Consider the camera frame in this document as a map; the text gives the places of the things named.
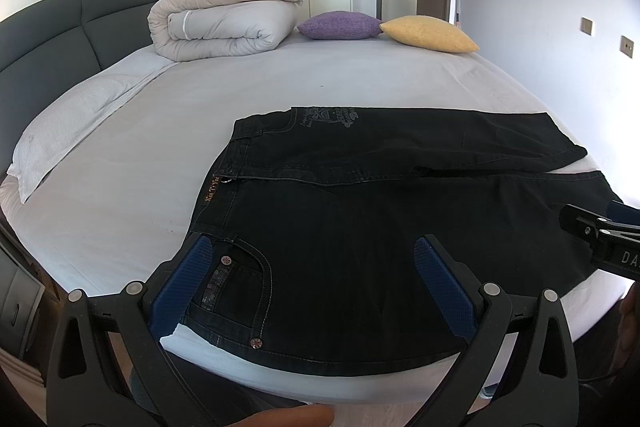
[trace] headboard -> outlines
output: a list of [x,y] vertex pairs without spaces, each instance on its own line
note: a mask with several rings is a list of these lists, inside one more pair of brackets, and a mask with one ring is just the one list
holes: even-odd
[[158,0],[43,0],[0,22],[0,181],[28,124],[65,91],[150,45]]

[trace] white bed sheet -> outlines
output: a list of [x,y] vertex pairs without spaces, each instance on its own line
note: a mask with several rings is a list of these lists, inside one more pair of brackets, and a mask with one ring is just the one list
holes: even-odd
[[[174,66],[71,151],[25,204],[19,202],[16,180],[5,179],[2,211],[65,290],[117,293],[131,280],[146,280],[174,256],[204,176],[234,122],[292,106],[548,111],[477,54],[431,52],[384,37],[309,41],[295,32],[272,52]],[[558,172],[594,169],[587,156]],[[591,328],[628,286],[627,280],[598,271],[565,296],[572,337]],[[391,375],[315,377],[247,362],[182,325],[162,344],[238,383],[322,403],[422,402],[454,360]],[[505,340],[488,385],[499,380],[511,347],[513,337]]]

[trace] wall socket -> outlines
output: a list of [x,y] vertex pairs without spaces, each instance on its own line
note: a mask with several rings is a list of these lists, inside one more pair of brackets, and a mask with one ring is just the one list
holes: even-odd
[[593,21],[584,17],[580,19],[580,31],[587,35],[593,35]]
[[622,40],[620,41],[620,51],[623,52],[623,54],[625,54],[627,57],[634,58],[634,42],[622,35]]

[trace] light switch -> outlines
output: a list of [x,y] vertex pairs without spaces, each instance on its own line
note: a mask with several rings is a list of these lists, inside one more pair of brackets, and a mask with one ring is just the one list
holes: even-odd
[[634,42],[631,39],[622,35],[622,41],[620,42],[620,51],[627,57],[634,58]]
[[585,19],[585,17],[583,17],[580,20],[580,31],[586,33],[587,35],[593,35],[593,21],[590,19]]

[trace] silver screw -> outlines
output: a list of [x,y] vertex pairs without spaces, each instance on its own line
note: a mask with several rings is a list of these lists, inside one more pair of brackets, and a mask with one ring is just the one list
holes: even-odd
[[488,282],[487,284],[484,285],[484,292],[487,295],[492,295],[492,296],[496,296],[500,294],[500,286],[498,286],[495,283],[492,282]]
[[71,293],[69,293],[69,300],[71,302],[78,302],[81,297],[82,297],[82,290],[73,290]]
[[545,299],[549,302],[556,302],[558,300],[558,294],[553,290],[545,290]]
[[142,283],[134,281],[127,284],[127,293],[129,295],[138,295],[140,292],[142,292]]

